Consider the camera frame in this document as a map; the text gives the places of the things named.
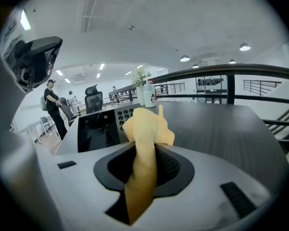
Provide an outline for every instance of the flower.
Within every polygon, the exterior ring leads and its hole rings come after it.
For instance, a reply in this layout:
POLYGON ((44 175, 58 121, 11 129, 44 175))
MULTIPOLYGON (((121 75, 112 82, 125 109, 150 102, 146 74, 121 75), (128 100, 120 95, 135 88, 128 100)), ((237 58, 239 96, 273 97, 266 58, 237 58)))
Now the flower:
POLYGON ((131 82, 136 87, 140 87, 146 77, 150 77, 151 73, 145 71, 142 67, 135 69, 131 75, 131 82))

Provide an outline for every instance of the yellow glove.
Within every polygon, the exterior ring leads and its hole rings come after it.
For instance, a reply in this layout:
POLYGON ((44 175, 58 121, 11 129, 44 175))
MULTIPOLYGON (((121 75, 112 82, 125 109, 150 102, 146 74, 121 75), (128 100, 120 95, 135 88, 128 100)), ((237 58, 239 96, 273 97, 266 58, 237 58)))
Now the yellow glove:
POLYGON ((158 178, 154 143, 173 145, 174 133, 168 130, 162 105, 159 115, 136 108, 123 129, 129 141, 136 144, 133 174, 124 189, 130 224, 133 224, 153 201, 158 178))

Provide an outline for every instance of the black shirt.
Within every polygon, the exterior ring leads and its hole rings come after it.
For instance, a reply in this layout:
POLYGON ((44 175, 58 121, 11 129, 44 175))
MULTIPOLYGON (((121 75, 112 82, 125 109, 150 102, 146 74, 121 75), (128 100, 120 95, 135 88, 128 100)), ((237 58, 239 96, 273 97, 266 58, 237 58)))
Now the black shirt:
POLYGON ((44 91, 44 99, 46 101, 46 109, 47 112, 50 114, 52 111, 59 110, 59 107, 56 105, 56 103, 49 101, 46 97, 48 95, 51 95, 54 99, 58 100, 59 97, 53 92, 53 90, 49 90, 48 88, 44 91))

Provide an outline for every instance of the backpack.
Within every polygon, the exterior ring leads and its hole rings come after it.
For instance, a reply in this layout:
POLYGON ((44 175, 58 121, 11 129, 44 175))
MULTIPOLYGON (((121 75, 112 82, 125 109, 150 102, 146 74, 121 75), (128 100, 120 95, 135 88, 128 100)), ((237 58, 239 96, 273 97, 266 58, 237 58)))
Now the backpack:
POLYGON ((44 99, 44 96, 41 96, 39 103, 40 103, 40 108, 42 109, 42 111, 47 111, 46 101, 44 99))

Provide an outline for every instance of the white vase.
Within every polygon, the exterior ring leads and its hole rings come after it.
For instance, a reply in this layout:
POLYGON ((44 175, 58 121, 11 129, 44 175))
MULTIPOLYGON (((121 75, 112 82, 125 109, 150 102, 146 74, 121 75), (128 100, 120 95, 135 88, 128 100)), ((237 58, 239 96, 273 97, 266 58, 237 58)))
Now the white vase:
POLYGON ((136 87, 136 91, 137 91, 137 99, 138 102, 140 103, 140 105, 144 105, 145 103, 145 99, 144 99, 144 87, 141 85, 139 87, 136 87))

